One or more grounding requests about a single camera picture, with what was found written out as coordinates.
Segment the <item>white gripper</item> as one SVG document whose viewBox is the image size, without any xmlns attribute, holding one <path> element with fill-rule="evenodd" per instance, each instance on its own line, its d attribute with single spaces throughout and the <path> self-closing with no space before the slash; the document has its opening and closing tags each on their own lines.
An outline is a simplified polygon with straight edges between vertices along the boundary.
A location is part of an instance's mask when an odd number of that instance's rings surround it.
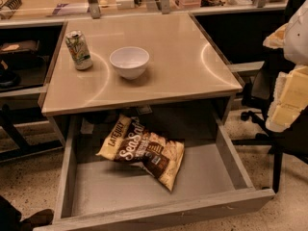
<svg viewBox="0 0 308 231">
<path fill-rule="evenodd" d="M 308 0 L 263 41 L 267 48 L 283 48 L 284 57 L 297 65 L 289 73 L 280 72 L 275 82 L 266 127 L 273 132 L 289 128 L 308 106 Z"/>
</svg>

